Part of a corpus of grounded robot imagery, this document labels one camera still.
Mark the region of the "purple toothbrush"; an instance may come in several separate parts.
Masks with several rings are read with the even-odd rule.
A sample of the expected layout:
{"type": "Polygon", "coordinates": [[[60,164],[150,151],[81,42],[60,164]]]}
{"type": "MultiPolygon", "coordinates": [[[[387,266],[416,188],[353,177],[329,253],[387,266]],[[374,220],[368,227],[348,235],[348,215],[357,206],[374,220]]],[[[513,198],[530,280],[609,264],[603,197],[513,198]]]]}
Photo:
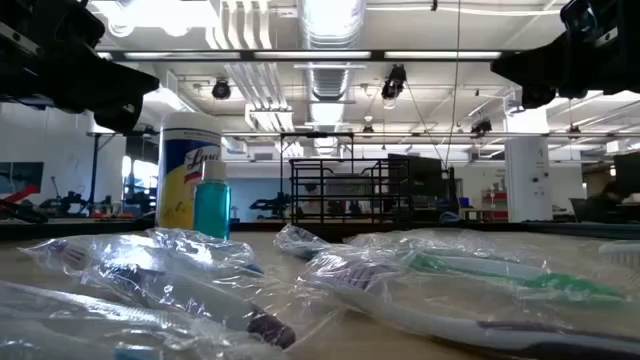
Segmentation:
{"type": "Polygon", "coordinates": [[[50,239],[25,248],[41,268],[110,291],[146,308],[208,318],[283,350],[327,339],[342,319],[322,291],[263,270],[209,268],[149,236],[101,234],[50,239]]]}
{"type": "Polygon", "coordinates": [[[611,306],[401,296],[371,276],[366,250],[339,247],[307,263],[302,283],[405,332],[524,360],[640,360],[640,299],[611,306]]]}

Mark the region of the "person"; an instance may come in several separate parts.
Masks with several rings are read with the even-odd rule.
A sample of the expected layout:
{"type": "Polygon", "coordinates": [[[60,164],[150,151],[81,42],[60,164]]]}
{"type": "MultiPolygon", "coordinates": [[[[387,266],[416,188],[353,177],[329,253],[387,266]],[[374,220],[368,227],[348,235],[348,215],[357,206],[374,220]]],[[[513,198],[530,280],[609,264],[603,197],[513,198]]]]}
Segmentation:
{"type": "Polygon", "coordinates": [[[618,205],[624,199],[615,181],[605,185],[600,193],[591,195],[586,201],[586,219],[600,223],[621,223],[624,221],[618,205]]]}

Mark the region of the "red and black background robot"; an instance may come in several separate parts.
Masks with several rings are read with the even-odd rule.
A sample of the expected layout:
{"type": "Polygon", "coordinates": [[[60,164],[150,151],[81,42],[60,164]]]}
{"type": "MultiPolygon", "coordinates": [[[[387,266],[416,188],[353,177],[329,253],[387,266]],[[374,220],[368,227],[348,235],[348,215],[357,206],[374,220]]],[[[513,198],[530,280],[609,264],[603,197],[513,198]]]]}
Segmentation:
{"type": "Polygon", "coordinates": [[[19,204],[37,190],[35,185],[27,185],[23,190],[0,198],[0,219],[17,219],[31,224],[44,224],[48,218],[28,206],[19,204]]]}

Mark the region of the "silver corrugated ventilation duct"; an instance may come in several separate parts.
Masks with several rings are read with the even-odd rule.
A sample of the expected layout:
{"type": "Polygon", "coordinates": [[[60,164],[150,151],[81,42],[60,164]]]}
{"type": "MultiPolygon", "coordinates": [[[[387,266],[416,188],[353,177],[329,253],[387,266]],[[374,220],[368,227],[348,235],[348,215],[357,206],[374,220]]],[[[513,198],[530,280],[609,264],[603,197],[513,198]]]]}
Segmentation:
{"type": "MultiPolygon", "coordinates": [[[[306,50],[352,50],[359,44],[367,0],[298,0],[301,44],[306,50]]],[[[310,63],[306,70],[309,119],[316,131],[341,125],[352,83],[346,63],[310,63]]]]}

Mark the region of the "red shelf unit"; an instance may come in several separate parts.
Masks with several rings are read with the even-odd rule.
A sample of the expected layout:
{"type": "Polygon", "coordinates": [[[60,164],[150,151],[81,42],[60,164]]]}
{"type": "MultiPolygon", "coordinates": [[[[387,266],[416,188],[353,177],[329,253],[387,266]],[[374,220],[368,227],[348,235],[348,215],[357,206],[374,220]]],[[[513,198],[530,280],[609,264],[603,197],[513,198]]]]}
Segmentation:
{"type": "Polygon", "coordinates": [[[507,222],[508,199],[505,191],[483,190],[481,219],[485,222],[507,222]]]}

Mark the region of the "black wire caddy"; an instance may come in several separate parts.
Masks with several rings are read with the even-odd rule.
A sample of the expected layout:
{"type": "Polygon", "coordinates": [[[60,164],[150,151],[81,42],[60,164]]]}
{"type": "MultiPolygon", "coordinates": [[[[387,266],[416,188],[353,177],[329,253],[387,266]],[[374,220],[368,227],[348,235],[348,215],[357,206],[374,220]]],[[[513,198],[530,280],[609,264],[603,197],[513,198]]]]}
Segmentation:
{"type": "Polygon", "coordinates": [[[289,221],[385,224],[414,212],[407,160],[293,159],[289,162],[289,221]]]}

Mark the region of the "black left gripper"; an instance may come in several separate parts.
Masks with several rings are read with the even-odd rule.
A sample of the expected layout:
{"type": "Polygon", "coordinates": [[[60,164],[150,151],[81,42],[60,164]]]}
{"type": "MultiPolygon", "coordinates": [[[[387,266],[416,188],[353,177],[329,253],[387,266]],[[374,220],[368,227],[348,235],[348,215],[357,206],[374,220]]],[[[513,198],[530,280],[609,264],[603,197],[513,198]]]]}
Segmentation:
{"type": "Polygon", "coordinates": [[[159,79],[97,55],[105,26],[88,3],[0,0],[0,102],[89,111],[99,126],[126,133],[159,79]]]}

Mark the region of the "white building pillar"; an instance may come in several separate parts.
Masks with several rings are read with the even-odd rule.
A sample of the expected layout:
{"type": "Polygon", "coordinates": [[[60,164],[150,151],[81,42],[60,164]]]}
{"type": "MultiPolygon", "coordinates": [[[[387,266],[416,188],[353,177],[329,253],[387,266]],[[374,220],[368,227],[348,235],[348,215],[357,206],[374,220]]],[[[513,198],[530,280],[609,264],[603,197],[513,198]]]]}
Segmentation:
{"type": "Polygon", "coordinates": [[[544,108],[508,113],[504,122],[509,221],[552,219],[549,133],[544,108]]]}

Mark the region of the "white LED light strip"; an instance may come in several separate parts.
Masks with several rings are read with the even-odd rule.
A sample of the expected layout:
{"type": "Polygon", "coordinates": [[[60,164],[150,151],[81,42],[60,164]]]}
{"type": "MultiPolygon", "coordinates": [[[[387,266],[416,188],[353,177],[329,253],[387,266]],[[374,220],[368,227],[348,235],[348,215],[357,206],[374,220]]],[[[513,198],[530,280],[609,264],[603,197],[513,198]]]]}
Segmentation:
{"type": "Polygon", "coordinates": [[[124,57],[131,60],[237,60],[238,52],[125,52],[124,57]]]}
{"type": "Polygon", "coordinates": [[[497,51],[387,51],[386,59],[417,59],[417,60],[493,60],[501,52],[497,51]]]}
{"type": "Polygon", "coordinates": [[[256,59],[270,60],[331,60],[331,59],[369,59],[368,51],[339,52],[339,51],[259,51],[254,53],[256,59]]]}

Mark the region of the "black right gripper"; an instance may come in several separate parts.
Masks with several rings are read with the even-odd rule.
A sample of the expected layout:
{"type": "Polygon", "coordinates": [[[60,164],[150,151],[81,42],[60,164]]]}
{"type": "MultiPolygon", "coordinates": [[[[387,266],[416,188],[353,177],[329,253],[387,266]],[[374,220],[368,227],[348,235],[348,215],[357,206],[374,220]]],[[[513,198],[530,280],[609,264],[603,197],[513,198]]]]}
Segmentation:
{"type": "Polygon", "coordinates": [[[570,0],[552,42],[503,52],[492,72],[522,86],[522,105],[584,98],[590,91],[640,92],[640,0],[570,0]]]}

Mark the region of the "green toothbrush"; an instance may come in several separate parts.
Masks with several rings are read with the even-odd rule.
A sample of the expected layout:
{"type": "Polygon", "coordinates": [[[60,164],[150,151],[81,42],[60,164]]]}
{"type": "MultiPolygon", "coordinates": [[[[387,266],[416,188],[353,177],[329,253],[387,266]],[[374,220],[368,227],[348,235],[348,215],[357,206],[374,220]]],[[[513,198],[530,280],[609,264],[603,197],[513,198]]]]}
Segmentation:
{"type": "Polygon", "coordinates": [[[475,256],[451,256],[423,250],[357,247],[381,268],[371,277],[392,293],[428,298],[510,297],[517,302],[564,306],[611,306],[640,299],[640,276],[599,259],[544,262],[540,266],[475,256]]]}
{"type": "Polygon", "coordinates": [[[540,266],[544,262],[596,260],[599,240],[530,232],[482,232],[457,228],[417,229],[359,234],[357,247],[419,250],[451,256],[475,256],[540,266]]]}

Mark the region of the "dark wall screen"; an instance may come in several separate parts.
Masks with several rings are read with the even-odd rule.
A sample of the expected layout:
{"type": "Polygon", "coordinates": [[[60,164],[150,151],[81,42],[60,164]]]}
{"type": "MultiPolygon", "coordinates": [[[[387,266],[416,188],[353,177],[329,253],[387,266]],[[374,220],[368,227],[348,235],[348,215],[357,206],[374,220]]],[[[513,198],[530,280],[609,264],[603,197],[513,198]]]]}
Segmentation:
{"type": "Polygon", "coordinates": [[[39,193],[43,170],[43,162],[0,162],[0,194],[20,192],[28,186],[39,193]]]}

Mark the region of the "Lysol disinfecting wipes canister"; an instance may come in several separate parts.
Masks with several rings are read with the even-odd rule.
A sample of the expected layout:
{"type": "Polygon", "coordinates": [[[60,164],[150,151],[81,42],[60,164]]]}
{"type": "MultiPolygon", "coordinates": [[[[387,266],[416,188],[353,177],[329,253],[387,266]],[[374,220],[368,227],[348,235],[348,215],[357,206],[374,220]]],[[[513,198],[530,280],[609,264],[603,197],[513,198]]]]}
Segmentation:
{"type": "Polygon", "coordinates": [[[193,228],[194,193],[202,167],[221,156],[221,125],[211,115],[173,112],[161,123],[156,225],[193,228]]]}

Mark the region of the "black monitor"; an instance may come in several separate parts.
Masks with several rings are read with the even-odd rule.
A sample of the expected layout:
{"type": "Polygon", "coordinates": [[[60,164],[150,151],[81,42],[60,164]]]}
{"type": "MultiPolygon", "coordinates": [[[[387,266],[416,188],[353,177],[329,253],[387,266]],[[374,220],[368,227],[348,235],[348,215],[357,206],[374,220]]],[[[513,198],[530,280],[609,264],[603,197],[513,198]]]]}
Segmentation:
{"type": "Polygon", "coordinates": [[[614,166],[619,190],[627,195],[640,193],[640,152],[616,155],[614,166]]]}
{"type": "Polygon", "coordinates": [[[446,196],[446,181],[438,159],[388,155],[388,192],[413,209],[435,208],[446,196]]]}

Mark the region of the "blue mouthwash bottle white cap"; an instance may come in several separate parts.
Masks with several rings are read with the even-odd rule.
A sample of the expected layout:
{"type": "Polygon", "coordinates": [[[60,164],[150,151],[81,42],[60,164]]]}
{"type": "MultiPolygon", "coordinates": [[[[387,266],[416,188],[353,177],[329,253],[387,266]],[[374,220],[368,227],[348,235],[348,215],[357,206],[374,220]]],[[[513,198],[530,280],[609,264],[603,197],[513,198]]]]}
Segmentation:
{"type": "Polygon", "coordinates": [[[231,189],[226,182],[225,163],[203,164],[202,179],[194,193],[193,229],[207,236],[228,240],[231,224],[231,189]]]}

